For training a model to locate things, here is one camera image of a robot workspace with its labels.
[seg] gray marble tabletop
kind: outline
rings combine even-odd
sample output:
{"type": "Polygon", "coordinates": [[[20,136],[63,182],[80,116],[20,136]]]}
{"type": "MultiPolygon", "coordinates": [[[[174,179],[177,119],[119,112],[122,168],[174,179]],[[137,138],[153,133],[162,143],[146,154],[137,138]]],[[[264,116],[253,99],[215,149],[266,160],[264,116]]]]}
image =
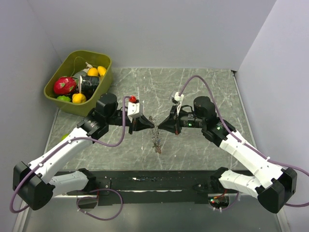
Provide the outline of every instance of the gray marble tabletop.
{"type": "MultiPolygon", "coordinates": [[[[179,90],[192,75],[198,74],[210,85],[220,112],[251,143],[244,111],[230,70],[171,69],[171,68],[123,68],[113,69],[113,84],[109,92],[118,97],[135,95],[144,101],[144,114],[162,122],[172,103],[169,96],[179,90]]],[[[184,91],[183,104],[193,105],[197,96],[209,96],[198,79],[193,79],[184,91]]],[[[71,132],[82,117],[59,111],[48,144],[48,150],[71,132]]],[[[94,144],[70,160],[64,170],[87,168],[90,170],[216,170],[227,167],[233,170],[245,168],[236,159],[207,141],[201,129],[183,128],[180,135],[159,131],[162,154],[155,153],[150,130],[126,134],[123,142],[115,148],[94,144]]],[[[116,143],[121,127],[110,126],[101,140],[116,143]]]]}

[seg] gray wall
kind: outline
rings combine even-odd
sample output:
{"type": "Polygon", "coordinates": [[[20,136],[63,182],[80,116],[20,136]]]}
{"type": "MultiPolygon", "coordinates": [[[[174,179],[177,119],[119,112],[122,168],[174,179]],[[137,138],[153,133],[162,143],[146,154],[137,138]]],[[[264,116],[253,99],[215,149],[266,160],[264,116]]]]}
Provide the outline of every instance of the gray wall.
{"type": "Polygon", "coordinates": [[[78,49],[118,67],[238,70],[275,0],[29,0],[61,59],[78,49]]]}
{"type": "MultiPolygon", "coordinates": [[[[309,170],[309,2],[278,0],[239,72],[240,88],[258,148],[273,160],[309,170]]],[[[309,201],[299,174],[290,203],[309,201]]],[[[293,232],[308,231],[309,207],[285,207],[293,232]]]]}
{"type": "Polygon", "coordinates": [[[60,59],[25,0],[1,2],[0,31],[0,226],[8,232],[16,219],[9,211],[13,167],[44,151],[55,107],[43,87],[60,59]]]}

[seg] olive green plastic basket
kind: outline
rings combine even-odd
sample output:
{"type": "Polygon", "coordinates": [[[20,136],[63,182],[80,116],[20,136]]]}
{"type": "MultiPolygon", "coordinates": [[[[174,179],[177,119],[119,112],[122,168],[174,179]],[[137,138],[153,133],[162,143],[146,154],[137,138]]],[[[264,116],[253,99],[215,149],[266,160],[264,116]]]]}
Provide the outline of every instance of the olive green plastic basket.
{"type": "Polygon", "coordinates": [[[60,110],[75,115],[87,116],[89,111],[96,106],[97,100],[103,93],[106,93],[112,84],[112,60],[104,54],[89,52],[89,51],[75,51],[69,54],[52,79],[44,88],[44,95],[52,100],[60,110]],[[92,95],[92,97],[84,103],[75,104],[68,101],[61,101],[56,99],[57,95],[54,93],[54,84],[62,76],[72,76],[80,70],[86,68],[86,63],[96,66],[103,66],[106,68],[106,73],[100,81],[99,86],[92,95]]]}

